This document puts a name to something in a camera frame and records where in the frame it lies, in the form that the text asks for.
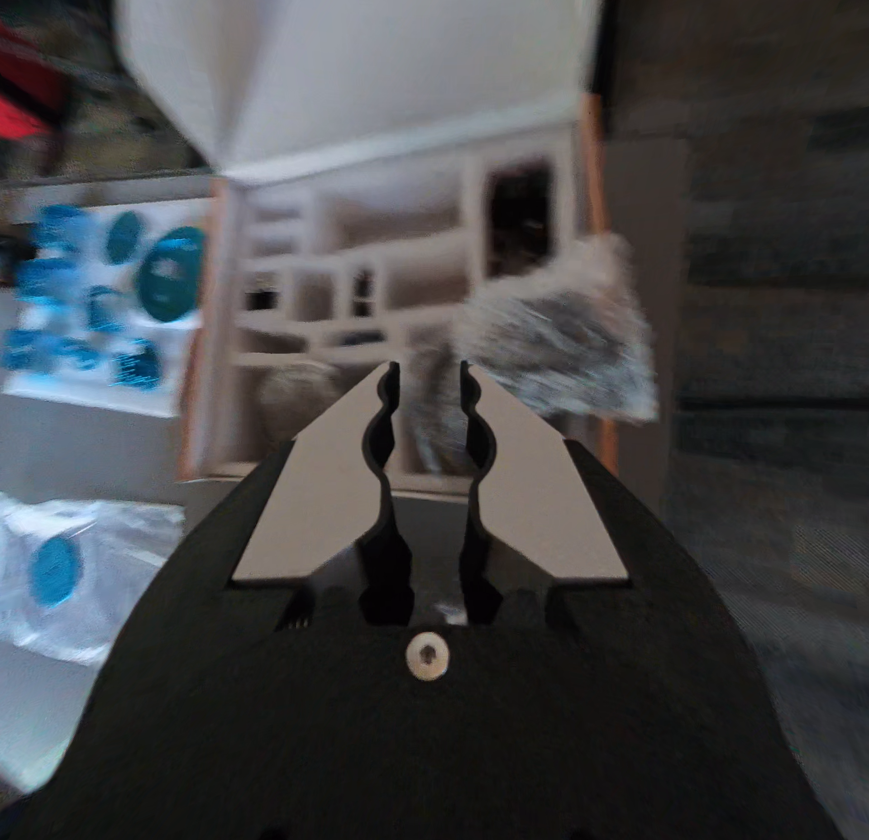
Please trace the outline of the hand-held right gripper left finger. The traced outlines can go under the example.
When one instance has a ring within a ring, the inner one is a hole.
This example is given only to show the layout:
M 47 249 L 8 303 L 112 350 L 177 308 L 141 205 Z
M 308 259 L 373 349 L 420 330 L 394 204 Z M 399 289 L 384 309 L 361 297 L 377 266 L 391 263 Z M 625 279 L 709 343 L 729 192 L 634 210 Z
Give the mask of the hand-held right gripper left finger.
M 232 585 L 312 592 L 312 576 L 351 551 L 366 622 L 408 625 L 412 553 L 397 528 L 385 475 L 396 445 L 400 375 L 395 361 L 379 365 L 296 436 Z

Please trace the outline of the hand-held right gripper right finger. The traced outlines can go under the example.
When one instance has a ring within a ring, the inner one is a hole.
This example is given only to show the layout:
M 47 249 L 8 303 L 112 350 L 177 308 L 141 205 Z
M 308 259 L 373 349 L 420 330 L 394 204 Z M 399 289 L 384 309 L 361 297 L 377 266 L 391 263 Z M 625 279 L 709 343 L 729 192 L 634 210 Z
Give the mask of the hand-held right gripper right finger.
M 545 617 L 561 592 L 630 586 L 567 440 L 482 368 L 464 361 L 460 376 L 475 466 L 459 561 L 468 623 L 495 624 L 515 597 Z

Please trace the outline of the clear plastic bag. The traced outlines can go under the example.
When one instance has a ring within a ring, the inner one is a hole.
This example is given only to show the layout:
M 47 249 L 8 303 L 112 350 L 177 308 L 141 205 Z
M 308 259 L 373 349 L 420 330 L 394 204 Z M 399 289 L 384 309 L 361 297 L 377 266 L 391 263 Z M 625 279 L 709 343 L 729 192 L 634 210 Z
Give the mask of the clear plastic bag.
M 97 667 L 181 541 L 181 506 L 57 499 L 26 504 L 1 494 L 1 639 L 48 659 Z M 32 552 L 56 536 L 78 543 L 82 574 L 58 607 L 29 592 Z

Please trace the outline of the blue perforated round metal plate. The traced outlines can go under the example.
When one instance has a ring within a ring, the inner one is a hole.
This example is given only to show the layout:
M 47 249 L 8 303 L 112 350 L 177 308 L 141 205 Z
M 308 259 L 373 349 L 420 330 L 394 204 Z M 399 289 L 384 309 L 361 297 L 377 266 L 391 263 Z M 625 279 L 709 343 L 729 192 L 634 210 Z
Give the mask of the blue perforated round metal plate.
M 56 535 L 32 552 L 28 567 L 29 592 L 39 607 L 51 609 L 72 597 L 82 574 L 82 557 L 76 540 Z

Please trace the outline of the orange and white box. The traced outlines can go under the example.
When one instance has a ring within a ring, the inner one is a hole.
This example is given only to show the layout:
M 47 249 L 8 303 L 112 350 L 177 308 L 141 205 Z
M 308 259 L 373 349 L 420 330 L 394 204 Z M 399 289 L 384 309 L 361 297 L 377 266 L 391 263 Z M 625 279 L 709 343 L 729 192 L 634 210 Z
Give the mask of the orange and white box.
M 267 376 L 353 384 L 449 335 L 493 276 L 494 194 L 542 174 L 569 248 L 588 194 L 577 138 L 605 0 L 272 0 L 236 25 L 220 88 L 201 333 L 180 481 L 236 482 L 270 443 Z

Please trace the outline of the grey desk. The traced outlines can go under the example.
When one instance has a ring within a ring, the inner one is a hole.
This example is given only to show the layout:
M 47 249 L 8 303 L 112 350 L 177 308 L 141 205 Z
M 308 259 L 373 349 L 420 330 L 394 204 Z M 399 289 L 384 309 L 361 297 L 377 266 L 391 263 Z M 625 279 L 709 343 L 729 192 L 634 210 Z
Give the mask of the grey desk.
M 659 421 L 619 431 L 622 482 L 654 512 L 664 493 L 674 414 L 675 339 L 683 281 L 690 163 L 683 139 L 613 139 L 604 152 L 615 230 L 635 250 L 640 299 L 653 327 Z M 195 526 L 234 487 L 178 484 L 177 432 L 167 420 L 2 395 L 2 492 L 34 503 L 120 499 L 184 506 Z M 457 564 L 465 505 L 399 498 L 415 563 L 415 621 L 465 622 Z M 57 768 L 96 669 L 2 642 L 2 780 L 28 793 Z

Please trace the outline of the clear bagged part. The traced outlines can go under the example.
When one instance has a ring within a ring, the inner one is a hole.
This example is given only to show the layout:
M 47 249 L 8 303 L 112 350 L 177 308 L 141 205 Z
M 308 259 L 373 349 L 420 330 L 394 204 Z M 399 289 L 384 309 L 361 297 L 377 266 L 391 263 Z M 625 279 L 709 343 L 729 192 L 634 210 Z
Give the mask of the clear bagged part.
M 405 354 L 401 371 L 408 432 L 424 470 L 440 476 L 468 475 L 468 420 L 461 404 L 460 362 L 449 331 L 426 333 Z

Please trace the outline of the white foam sheet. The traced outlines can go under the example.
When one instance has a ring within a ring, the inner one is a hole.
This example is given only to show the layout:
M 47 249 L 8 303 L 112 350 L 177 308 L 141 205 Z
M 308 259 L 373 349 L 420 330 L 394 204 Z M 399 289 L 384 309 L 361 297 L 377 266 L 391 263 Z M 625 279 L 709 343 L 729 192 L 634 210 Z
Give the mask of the white foam sheet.
M 36 219 L 42 206 L 37 208 Z M 139 413 L 159 419 L 174 418 L 179 409 L 181 389 L 190 361 L 193 339 L 196 330 L 201 325 L 200 297 L 197 309 L 186 318 L 174 323 L 161 324 L 151 319 L 139 306 L 134 289 L 134 279 L 144 256 L 158 238 L 180 226 L 196 226 L 201 228 L 205 234 L 204 257 L 201 265 L 202 275 L 207 259 L 206 226 L 210 217 L 211 202 L 209 199 L 193 199 L 96 207 L 77 206 L 87 209 L 94 219 L 91 238 L 84 253 L 78 257 L 72 257 L 38 252 L 38 248 L 33 242 L 35 221 L 30 230 L 30 244 L 33 246 L 35 254 L 24 260 L 69 258 L 77 261 L 81 269 L 81 284 L 76 301 L 70 305 L 60 306 L 21 302 L 16 298 L 14 285 L 14 320 L 2 323 L 2 340 L 4 333 L 10 328 L 42 329 L 59 336 L 60 339 L 71 337 L 88 340 L 103 354 L 103 361 L 93 371 L 79 372 L 64 366 L 61 361 L 57 360 L 55 371 L 49 375 L 9 372 L 2 368 L 6 372 L 4 392 L 12 396 Z M 108 226 L 114 216 L 130 209 L 140 213 L 146 221 L 146 230 L 136 259 L 120 267 L 106 265 L 103 262 L 103 248 Z M 86 330 L 85 298 L 90 287 L 96 285 L 112 286 L 125 294 L 127 329 L 124 333 L 119 335 L 90 334 Z M 162 384 L 154 391 L 115 387 L 110 382 L 112 355 L 123 350 L 126 344 L 133 339 L 149 339 L 158 345 L 163 373 Z

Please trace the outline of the small black part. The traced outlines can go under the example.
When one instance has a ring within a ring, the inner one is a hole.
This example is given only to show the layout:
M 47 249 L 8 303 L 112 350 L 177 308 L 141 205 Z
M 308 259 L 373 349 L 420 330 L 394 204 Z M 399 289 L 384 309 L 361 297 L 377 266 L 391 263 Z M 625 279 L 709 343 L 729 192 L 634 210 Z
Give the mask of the small black part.
M 532 161 L 495 172 L 487 183 L 487 277 L 541 267 L 552 249 L 549 163 Z

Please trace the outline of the plain blue round plate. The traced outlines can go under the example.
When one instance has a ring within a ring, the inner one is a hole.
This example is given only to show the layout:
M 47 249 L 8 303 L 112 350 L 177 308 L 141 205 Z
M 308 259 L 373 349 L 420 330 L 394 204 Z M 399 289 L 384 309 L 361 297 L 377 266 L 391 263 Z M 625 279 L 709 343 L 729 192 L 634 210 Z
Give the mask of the plain blue round plate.
M 134 210 L 114 216 L 105 234 L 103 262 L 120 267 L 136 259 L 145 230 L 145 219 Z

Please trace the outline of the small dark blue bracket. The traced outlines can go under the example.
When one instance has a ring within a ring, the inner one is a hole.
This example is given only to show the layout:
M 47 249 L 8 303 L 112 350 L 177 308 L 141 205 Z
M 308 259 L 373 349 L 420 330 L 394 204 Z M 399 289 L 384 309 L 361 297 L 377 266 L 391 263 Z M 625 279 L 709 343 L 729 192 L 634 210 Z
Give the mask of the small dark blue bracket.
M 160 351 L 149 339 L 133 339 L 112 355 L 110 382 L 115 387 L 154 391 L 161 386 L 162 379 Z
M 90 287 L 85 298 L 85 328 L 90 334 L 119 335 L 127 329 L 125 294 L 112 287 Z

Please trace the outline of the small light blue bracket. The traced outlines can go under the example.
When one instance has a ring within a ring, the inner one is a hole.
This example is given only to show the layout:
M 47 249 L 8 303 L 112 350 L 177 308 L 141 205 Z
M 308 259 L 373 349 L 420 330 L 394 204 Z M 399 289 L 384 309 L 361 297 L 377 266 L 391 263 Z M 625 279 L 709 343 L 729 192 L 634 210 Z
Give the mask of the small light blue bracket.
M 57 343 L 57 359 L 79 372 L 93 371 L 103 361 L 103 354 L 88 340 L 65 337 Z

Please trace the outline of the long blue U bracket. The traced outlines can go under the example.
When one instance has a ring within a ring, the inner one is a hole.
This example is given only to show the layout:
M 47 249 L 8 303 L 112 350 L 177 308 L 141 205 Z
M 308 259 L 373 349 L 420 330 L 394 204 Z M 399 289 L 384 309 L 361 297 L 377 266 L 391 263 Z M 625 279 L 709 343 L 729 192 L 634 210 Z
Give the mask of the long blue U bracket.
M 16 298 L 34 305 L 70 305 L 81 284 L 80 265 L 69 258 L 26 260 L 16 270 Z
M 59 336 L 43 329 L 10 328 L 2 340 L 2 368 L 49 375 L 56 368 L 59 342 Z
M 92 214 L 77 205 L 43 205 L 32 232 L 41 253 L 78 257 L 84 253 L 94 226 Z

